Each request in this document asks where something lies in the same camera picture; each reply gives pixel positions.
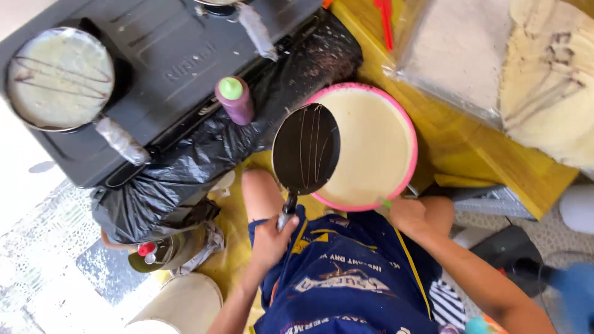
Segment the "hand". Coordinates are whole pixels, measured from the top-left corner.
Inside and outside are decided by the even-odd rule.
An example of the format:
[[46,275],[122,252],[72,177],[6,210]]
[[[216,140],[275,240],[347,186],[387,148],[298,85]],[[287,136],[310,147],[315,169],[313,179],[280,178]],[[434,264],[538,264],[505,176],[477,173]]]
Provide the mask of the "hand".
[[429,227],[425,220],[425,205],[419,200],[405,200],[396,197],[391,201],[390,219],[395,228],[405,234],[413,229]]
[[278,220],[278,216],[272,217],[255,229],[251,262],[266,272],[283,257],[291,240],[291,234],[299,225],[299,217],[294,216],[279,232],[276,229]]

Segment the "red bottle cap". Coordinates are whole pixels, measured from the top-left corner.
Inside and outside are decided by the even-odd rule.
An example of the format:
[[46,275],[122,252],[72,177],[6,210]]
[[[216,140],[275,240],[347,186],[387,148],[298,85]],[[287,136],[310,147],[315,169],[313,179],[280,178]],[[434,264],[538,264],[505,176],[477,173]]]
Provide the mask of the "red bottle cap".
[[157,248],[157,245],[155,245],[154,242],[147,242],[138,248],[138,255],[147,256],[152,253],[155,248]]

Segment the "black garbage bag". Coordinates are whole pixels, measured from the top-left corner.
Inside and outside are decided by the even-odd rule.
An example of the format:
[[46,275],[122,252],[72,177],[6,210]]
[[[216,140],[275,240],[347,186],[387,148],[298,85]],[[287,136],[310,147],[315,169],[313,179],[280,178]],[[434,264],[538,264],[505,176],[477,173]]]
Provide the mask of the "black garbage bag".
[[251,153],[270,149],[287,111],[334,83],[353,78],[361,47],[331,13],[310,37],[250,86],[255,120],[240,126],[224,109],[119,190],[92,194],[93,218],[121,244],[161,239],[188,228],[168,216],[191,196],[208,191]]

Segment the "gas stove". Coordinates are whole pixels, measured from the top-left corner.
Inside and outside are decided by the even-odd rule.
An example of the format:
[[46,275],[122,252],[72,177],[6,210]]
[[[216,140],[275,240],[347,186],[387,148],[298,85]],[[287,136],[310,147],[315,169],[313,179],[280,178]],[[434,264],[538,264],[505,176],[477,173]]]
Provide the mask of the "gas stove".
[[[282,51],[288,35],[312,23],[320,2],[253,0],[250,5]],[[59,0],[0,43],[0,64],[6,68],[26,41],[52,27],[75,26],[101,36],[120,64],[119,88],[104,113],[157,158],[217,109],[218,79],[257,80],[270,62],[257,55],[232,8],[222,9],[207,7],[206,14],[197,14],[193,0]],[[0,92],[4,85],[1,80]],[[78,187],[118,188],[143,168],[126,162],[92,127],[31,133]]]

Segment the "black frying pan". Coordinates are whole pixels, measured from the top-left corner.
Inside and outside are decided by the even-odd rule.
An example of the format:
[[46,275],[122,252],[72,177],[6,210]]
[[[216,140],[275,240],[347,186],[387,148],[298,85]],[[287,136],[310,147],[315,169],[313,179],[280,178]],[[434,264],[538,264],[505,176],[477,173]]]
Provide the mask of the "black frying pan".
[[328,182],[339,154],[338,125],[323,105],[303,106],[283,121],[272,146],[272,168],[289,192],[279,217],[279,231],[295,214],[297,196],[312,194]]
[[67,132],[93,123],[113,149],[139,166],[149,162],[148,151],[102,112],[114,85],[107,49],[91,34],[70,27],[41,32],[7,68],[12,109],[29,127]]

